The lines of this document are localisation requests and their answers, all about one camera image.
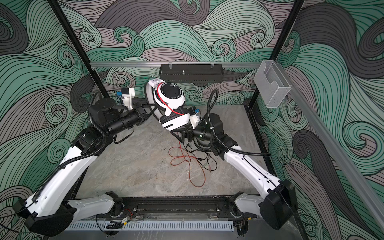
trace clear acrylic holder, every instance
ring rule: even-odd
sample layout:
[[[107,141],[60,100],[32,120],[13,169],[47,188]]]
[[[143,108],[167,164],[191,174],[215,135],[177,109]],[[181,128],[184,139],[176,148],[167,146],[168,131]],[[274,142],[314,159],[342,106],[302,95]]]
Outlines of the clear acrylic holder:
[[[263,60],[253,80],[267,108],[279,107],[291,90],[283,66],[273,60]]]

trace black metal frame post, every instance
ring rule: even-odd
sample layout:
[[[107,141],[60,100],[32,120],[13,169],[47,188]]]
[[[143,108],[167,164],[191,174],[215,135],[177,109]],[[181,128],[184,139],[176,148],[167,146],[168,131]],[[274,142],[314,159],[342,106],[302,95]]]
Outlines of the black metal frame post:
[[[280,33],[279,38],[277,39],[276,45],[273,48],[273,51],[271,53],[271,56],[269,57],[269,60],[275,60],[275,61],[277,60],[277,57],[279,56],[279,53],[280,53],[281,49],[283,48],[283,45],[284,45],[285,41],[287,40],[289,33],[291,32],[293,24],[296,21],[297,15],[299,14],[301,7],[303,6],[303,3],[304,3],[304,0],[296,0],[293,3],[292,9],[288,15],[288,18],[285,21],[283,29]],[[259,92],[255,91],[252,98],[251,98],[251,101],[248,104],[248,106],[250,108],[252,108],[254,106],[258,96],[259,96]]]
[[[67,33],[68,38],[71,40],[76,52],[80,56],[81,60],[83,61],[84,65],[86,66],[89,74],[91,75],[93,81],[96,83],[97,87],[99,88],[101,94],[104,98],[109,98],[109,94],[107,92],[107,89],[105,89],[103,82],[100,79],[100,76],[98,75],[96,70],[93,70],[90,65],[90,59],[88,58],[86,52],[84,51],[83,47],[80,44],[80,41],[76,37],[76,34],[74,33],[68,19],[66,18],[63,10],[61,9],[59,3],[57,0],[47,0],[49,5],[51,6],[53,12],[55,13],[57,19],[59,20],[61,26],[63,27],[64,31]]]

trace cable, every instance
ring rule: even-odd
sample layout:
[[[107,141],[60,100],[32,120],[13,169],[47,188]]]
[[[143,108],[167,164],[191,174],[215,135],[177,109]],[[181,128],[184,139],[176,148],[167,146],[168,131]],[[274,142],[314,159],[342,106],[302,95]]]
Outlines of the cable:
[[[207,103],[207,117],[208,117],[208,122],[209,122],[209,125],[211,126],[211,130],[212,130],[212,134],[214,136],[214,138],[223,146],[225,147],[226,149],[232,151],[232,152],[235,152],[235,153],[238,153],[238,154],[244,154],[244,155],[251,155],[251,156],[271,156],[270,154],[268,153],[261,153],[261,152],[244,152],[244,151],[240,151],[240,150],[237,150],[237,149],[234,149],[234,148],[231,148],[231,147],[227,147],[225,145],[224,142],[222,142],[219,137],[217,136],[216,132],[215,132],[215,128],[213,127],[213,124],[212,124],[212,120],[211,120],[211,116],[210,116],[210,110],[211,110],[211,101],[212,101],[212,97],[213,97],[213,94],[216,93],[216,96],[218,96],[218,89],[215,88],[212,92],[211,92],[211,95],[209,96],[209,99],[208,99],[208,103]]]
[[[214,99],[214,102],[212,103],[212,105],[209,107],[209,111],[212,110],[213,106],[215,105],[216,101],[217,101],[217,98],[218,98],[218,94],[216,94],[215,96],[215,99]],[[207,106],[207,112],[204,114],[203,118],[201,120],[204,120],[205,117],[207,116],[207,113],[208,113],[208,106]]]
[[[312,219],[314,220],[314,222],[315,222],[314,224],[306,223],[306,222],[303,222],[303,221],[301,220],[301,218],[300,218],[300,221],[301,221],[302,223],[304,223],[304,224],[307,225],[307,226],[313,226],[313,227],[318,225],[317,220],[316,220],[314,217],[312,217],[312,216],[310,216],[310,215],[308,215],[308,214],[300,214],[300,213],[296,213],[296,211],[293,211],[293,209],[289,206],[289,204],[287,203],[287,201],[285,200],[285,198],[283,197],[283,194],[282,194],[281,192],[280,192],[280,195],[281,195],[281,197],[283,198],[285,204],[286,204],[286,205],[288,206],[288,208],[291,210],[291,212],[292,212],[293,215],[298,216],[299,218],[300,218],[300,216],[306,216],[306,217],[312,218]]]
[[[176,113],[176,114],[178,114],[178,115],[184,115],[184,113],[178,113],[178,112],[176,112],[176,111],[173,111],[173,109],[170,108],[170,107],[164,102],[163,99],[161,99],[160,94],[159,94],[159,88],[160,88],[160,85],[162,85],[162,84],[163,84],[163,83],[160,83],[160,84],[157,86],[157,95],[158,95],[159,99],[161,100],[161,102],[162,102],[164,105],[166,105],[167,108],[169,108],[169,110],[171,110],[172,112],[174,112],[174,113]]]
[[[93,103],[93,100],[94,98],[96,97],[98,91],[95,91],[92,96],[91,96],[91,100],[89,101],[89,104],[88,104],[88,107],[90,107]],[[73,163],[75,161],[78,161],[78,160],[81,160],[81,159],[84,159],[84,158],[88,158],[88,157],[91,157],[93,155],[96,155],[98,154],[99,152],[101,152],[102,150],[104,150],[104,148],[107,146],[107,134],[94,122],[93,118],[92,118],[92,115],[91,113],[88,111],[88,118],[89,118],[89,121],[91,122],[92,126],[94,128],[96,128],[96,130],[103,136],[103,142],[101,144],[101,146],[93,151],[93,152],[90,152],[88,154],[85,154],[85,155],[81,155],[81,156],[78,156],[78,157],[74,157],[68,161],[65,161],[63,162],[62,164],[58,165],[54,170],[53,172],[51,172],[51,174],[43,181],[43,183],[39,186],[39,188],[37,189],[36,193],[33,195],[33,198],[32,198],[32,202],[37,202],[36,200],[40,197],[40,194],[41,192],[44,190],[45,186],[49,183],[49,181],[61,170],[63,169],[66,165],[70,164],[70,163]]]
[[[172,156],[172,155],[169,153],[169,151],[171,151],[172,148],[180,148],[181,156]],[[177,166],[177,165],[181,164],[182,162],[187,162],[187,163],[188,163],[188,165],[189,165],[189,181],[192,183],[193,186],[195,186],[195,187],[202,187],[202,186],[204,186],[204,184],[205,184],[205,180],[206,180],[206,179],[205,179],[205,172],[204,172],[203,167],[202,167],[201,164],[199,164],[199,166],[200,166],[200,168],[201,168],[201,171],[203,171],[203,174],[204,174],[204,182],[203,182],[203,184],[202,184],[201,186],[196,186],[196,185],[193,184],[193,182],[191,181],[191,164],[190,164],[190,162],[192,161],[191,158],[194,158],[197,162],[199,162],[199,161],[197,160],[196,157],[194,157],[194,156],[190,156],[190,155],[188,154],[188,152],[187,152],[187,155],[184,155],[184,154],[183,154],[183,148],[181,147],[180,142],[179,142],[179,147],[171,147],[171,148],[168,150],[168,155],[171,156],[171,157],[173,157],[173,159],[170,161],[170,164],[171,164],[172,166]],[[178,158],[181,158],[181,157],[184,158],[183,161],[179,162],[178,164],[173,164],[173,163],[172,163],[173,160],[178,159]]]
[[[117,138],[117,134],[113,137],[113,142],[115,143],[115,144],[119,144],[119,143],[121,143],[121,142],[123,142],[125,139],[127,139],[127,138],[129,138],[130,136],[132,136],[132,134],[133,134],[133,132],[135,131],[135,127],[133,127],[133,131],[130,133],[130,134],[128,134],[127,136],[125,136],[123,139],[121,139],[120,141],[117,141],[116,142],[116,138]]]
[[[196,155],[193,154],[193,152],[195,152],[195,151],[204,152],[204,151],[200,151],[200,150],[198,150],[198,149],[192,150],[192,147],[189,145],[189,143],[188,143],[186,146],[185,146],[185,144],[183,143],[183,147],[185,148],[185,150],[186,150],[187,152],[191,153],[194,157],[196,157]],[[198,157],[196,157],[196,158],[197,158],[198,160],[201,159],[200,161],[207,160],[207,164],[209,165],[209,167],[210,167],[209,160],[212,159],[213,161],[215,161],[215,163],[216,163],[216,167],[215,167],[215,169],[208,169],[208,168],[205,167],[206,164],[203,165],[203,164],[201,164],[201,162],[199,161],[200,165],[201,165],[205,170],[209,170],[209,171],[214,171],[214,170],[216,170],[216,169],[217,169],[217,162],[216,162],[216,160],[215,160],[213,157],[211,157],[211,155],[209,155],[209,153],[207,153],[207,152],[204,152],[204,153],[206,154],[206,157],[205,157],[204,159],[201,159],[201,158],[198,158]]]
[[[109,235],[108,233],[104,232],[104,231],[101,229],[101,227],[99,226],[99,223],[97,222],[97,215],[98,215],[98,214],[96,214],[96,216],[95,216],[97,227],[100,229],[100,231],[102,231],[105,235],[107,235],[107,236],[109,237],[110,235]]]
[[[23,210],[20,210],[20,211],[18,211],[18,212],[15,212],[14,214],[11,214],[11,215],[7,215],[7,216],[4,216],[4,217],[0,217],[0,219],[6,218],[6,217],[10,217],[10,216],[14,216],[14,215],[16,215],[16,214],[18,214],[18,213],[24,211],[25,209],[29,208],[30,206],[32,206],[32,204],[34,204],[34,202],[32,202],[32,203],[31,203],[30,205],[28,205],[27,207],[25,207]],[[5,226],[5,225],[3,225],[3,224],[1,224],[1,223],[0,223],[0,226],[2,226],[2,227],[5,228],[5,229],[8,229],[9,231],[16,232],[16,233],[30,233],[30,232],[18,232],[18,231],[15,231],[15,230],[8,228],[7,226]]]
[[[30,233],[30,232],[19,232],[19,231],[15,231],[15,230],[8,228],[7,226],[5,226],[5,225],[3,225],[3,224],[1,224],[1,223],[0,223],[0,226],[2,226],[3,228],[5,228],[5,229],[7,229],[7,230],[9,230],[9,231],[11,231],[11,232],[16,232],[16,233]]]
[[[24,208],[23,210],[20,210],[18,212],[15,212],[14,214],[11,214],[11,215],[7,215],[7,216],[4,216],[4,217],[0,217],[0,219],[3,219],[3,218],[6,218],[6,217],[10,217],[10,216],[14,216],[22,211],[24,211],[25,209],[29,208],[30,206],[32,206],[32,204],[34,204],[34,202],[32,202],[30,205],[28,205],[28,207]]]
[[[129,213],[131,214],[131,219],[132,219],[133,218],[133,214],[132,214],[131,210],[129,210],[129,209],[125,209],[125,210],[129,211]]]

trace black wire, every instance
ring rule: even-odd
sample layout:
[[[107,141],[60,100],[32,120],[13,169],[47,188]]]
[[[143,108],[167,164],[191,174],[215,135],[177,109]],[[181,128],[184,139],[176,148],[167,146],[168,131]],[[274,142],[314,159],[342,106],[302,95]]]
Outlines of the black wire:
[[[263,175],[263,177],[265,177],[266,179],[268,179],[268,177],[266,175],[264,175],[262,172],[260,172],[257,168],[255,168],[250,162],[248,162],[248,160],[246,159],[245,155],[243,155],[242,159],[244,159],[249,165],[251,165],[251,167],[253,167],[256,171],[258,171],[261,175]],[[273,181],[271,180],[270,181],[275,187],[277,187]]]
[[[4,217],[0,217],[0,219],[2,219],[2,218],[6,218],[6,217],[10,217],[10,216],[14,216],[14,215],[16,215],[16,214],[18,214],[18,213],[24,211],[25,209],[29,208],[30,206],[32,206],[32,204],[34,204],[34,202],[32,202],[30,205],[28,205],[28,207],[24,208],[23,210],[20,210],[20,211],[18,211],[18,212],[15,212],[14,214],[11,214],[11,215],[7,215],[7,216],[4,216]]]
[[[195,158],[197,158],[197,160],[198,160],[197,162],[198,162],[198,163],[201,165],[201,167],[203,167],[205,170],[208,170],[208,171],[214,171],[214,170],[217,169],[217,162],[216,162],[216,160],[215,160],[213,157],[211,157],[211,155],[209,155],[209,153],[204,152],[204,151],[200,151],[200,150],[198,150],[198,149],[192,150],[192,147],[189,145],[189,143],[187,144],[187,146],[185,146],[185,143],[183,143],[183,146],[184,146],[184,149],[185,149],[187,152],[191,153]],[[195,151],[204,152],[204,153],[206,154],[206,157],[205,157],[204,159],[202,159],[201,161],[205,161],[205,160],[207,160],[208,165],[210,165],[210,164],[209,164],[209,160],[210,160],[210,159],[212,159],[213,161],[215,161],[215,163],[216,163],[216,167],[215,167],[215,169],[208,169],[208,168],[204,167],[204,165],[201,164],[201,161],[199,161],[199,159],[201,159],[201,158],[196,157],[196,155],[193,153],[193,152],[195,152]]]
[[[99,226],[99,223],[97,222],[97,215],[98,214],[96,214],[96,225],[97,225],[97,227],[100,229],[100,231],[102,231],[105,235],[107,235],[107,236],[110,236],[108,233],[106,233],[106,232],[104,232],[102,229],[101,229],[101,227]]]
[[[96,94],[98,94],[98,91],[95,91],[92,96],[91,96],[91,100],[89,101],[89,104],[88,104],[88,107],[90,107],[93,103],[93,100],[94,98],[96,97]],[[107,146],[107,134],[102,130],[101,127],[99,127],[95,121],[93,120],[92,118],[92,115],[91,115],[91,112],[88,111],[88,119],[90,121],[90,123],[92,124],[92,126],[103,136],[103,142],[101,144],[101,146],[93,151],[93,152],[90,152],[88,154],[84,154],[84,155],[81,155],[81,156],[78,156],[78,157],[74,157],[72,159],[69,159],[65,162],[63,162],[62,164],[58,165],[52,172],[50,175],[48,175],[48,177],[43,181],[43,183],[38,187],[37,191],[35,192],[35,194],[33,195],[32,197],[32,202],[37,202],[37,199],[40,197],[40,194],[41,192],[44,190],[45,186],[49,183],[49,181],[61,170],[63,169],[66,165],[70,164],[70,163],[73,163],[75,161],[78,161],[78,160],[81,160],[81,159],[84,159],[84,158],[87,158],[87,157],[91,157],[93,155],[96,155],[98,154],[99,152],[103,151],[106,146]]]
[[[15,231],[15,230],[8,228],[7,226],[5,226],[5,225],[3,225],[3,224],[1,224],[1,223],[0,223],[0,226],[2,226],[3,228],[5,228],[5,229],[7,229],[7,230],[9,230],[9,231],[11,231],[11,232],[16,232],[16,233],[30,233],[30,232],[19,232],[19,231]]]
[[[135,131],[135,127],[133,127],[133,131],[130,133],[130,134],[128,134],[127,136],[125,136],[123,139],[121,139],[121,140],[119,140],[119,141],[117,141],[116,142],[116,138],[117,138],[117,134],[113,137],[113,142],[115,143],[115,144],[119,144],[119,143],[121,143],[121,142],[123,142],[125,139],[127,139],[127,138],[129,138],[130,136],[132,136],[132,134],[133,134],[133,132]]]
[[[317,220],[316,220],[314,217],[312,217],[312,216],[310,216],[310,215],[308,215],[308,214],[300,214],[300,213],[298,213],[298,212],[296,212],[296,211],[293,211],[293,209],[291,208],[291,206],[289,206],[289,204],[287,203],[287,201],[285,200],[285,198],[283,197],[283,194],[282,194],[281,192],[280,192],[280,195],[281,195],[281,197],[283,198],[285,204],[286,204],[286,205],[288,206],[288,208],[291,210],[291,212],[292,212],[293,215],[298,216],[299,218],[300,218],[300,216],[307,216],[307,217],[309,217],[309,218],[312,218],[312,219],[314,220],[314,222],[315,222],[314,224],[306,223],[306,222],[303,222],[303,221],[301,220],[301,218],[300,218],[300,221],[301,221],[303,224],[305,224],[305,225],[307,225],[307,226],[312,226],[312,227],[315,227],[315,226],[318,225]]]
[[[204,120],[205,117],[207,116],[207,113],[208,113],[208,108],[209,108],[209,111],[212,110],[213,106],[215,105],[216,101],[217,101],[217,98],[218,98],[218,94],[215,96],[215,99],[214,99],[214,102],[212,103],[212,105],[209,107],[207,106],[207,112],[204,114],[204,116],[201,118],[201,120]]]
[[[226,149],[228,149],[228,150],[230,150],[230,151],[232,151],[232,152],[238,153],[238,154],[244,154],[244,155],[250,155],[250,156],[264,156],[264,157],[271,156],[269,153],[261,153],[261,152],[244,152],[244,151],[240,151],[240,150],[234,149],[234,148],[232,148],[232,147],[227,147],[227,146],[225,145],[225,143],[219,139],[219,137],[217,136],[217,134],[216,134],[216,132],[215,132],[215,128],[213,127],[212,120],[211,120],[211,117],[210,117],[210,111],[211,111],[211,109],[212,109],[212,107],[213,107],[213,105],[211,105],[211,101],[212,101],[212,97],[213,97],[214,93],[216,93],[216,97],[215,97],[215,99],[216,99],[217,96],[218,96],[218,89],[217,89],[217,88],[215,88],[215,89],[211,92],[211,94],[210,94],[210,96],[209,96],[209,98],[208,98],[208,103],[207,103],[207,113],[206,113],[207,118],[208,118],[208,123],[209,123],[209,125],[211,126],[211,131],[212,131],[212,134],[213,134],[214,138],[215,138],[215,139],[216,139],[216,140],[217,140],[223,147],[225,147]]]

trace red wire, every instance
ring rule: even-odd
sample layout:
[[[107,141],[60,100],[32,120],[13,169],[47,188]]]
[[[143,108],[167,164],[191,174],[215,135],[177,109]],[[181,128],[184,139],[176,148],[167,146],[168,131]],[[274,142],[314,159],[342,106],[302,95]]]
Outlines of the red wire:
[[[172,155],[169,153],[169,151],[170,151],[172,148],[180,148],[181,156],[172,156]],[[188,154],[188,152],[187,152],[187,155],[184,155],[184,154],[183,154],[183,150],[184,150],[184,149],[181,147],[180,142],[179,142],[179,147],[171,147],[171,148],[168,150],[168,155],[171,156],[171,157],[173,157],[173,159],[170,161],[170,164],[171,164],[172,166],[177,166],[177,165],[181,164],[182,162],[187,162],[187,163],[189,164],[189,181],[190,181],[190,182],[192,183],[192,185],[195,186],[195,187],[202,187],[202,186],[204,186],[204,183],[205,183],[205,172],[204,172],[204,170],[203,170],[203,167],[201,166],[201,164],[199,163],[199,161],[197,160],[196,157],[194,157],[194,156],[190,156],[190,155]],[[183,160],[182,162],[179,162],[178,164],[173,164],[173,163],[172,163],[173,160],[178,159],[178,158],[181,158],[181,157],[184,158],[184,160]],[[191,158],[194,158],[194,159],[197,161],[197,163],[199,164],[199,166],[200,166],[200,168],[201,168],[201,171],[203,171],[203,174],[204,174],[204,182],[203,182],[203,184],[202,184],[201,186],[196,186],[196,185],[193,184],[193,182],[191,181],[191,163],[190,163],[190,162],[192,161]]]
[[[125,210],[128,210],[128,211],[129,211],[129,213],[131,214],[131,218],[132,218],[132,217],[133,217],[133,214],[132,214],[131,210],[129,210],[129,209],[125,209]]]
[[[162,101],[162,103],[164,103],[164,105],[166,105],[167,106],[167,108],[169,108],[172,112],[174,112],[174,113],[176,113],[176,114],[178,114],[178,115],[184,115],[184,113],[178,113],[178,112],[176,112],[176,111],[173,111],[173,109],[171,109],[164,101],[163,101],[163,99],[161,99],[161,97],[160,97],[160,94],[159,94],[159,87],[160,87],[160,85],[162,85],[163,83],[160,83],[158,86],[157,86],[157,95],[159,96],[159,98],[160,98],[160,100]]]

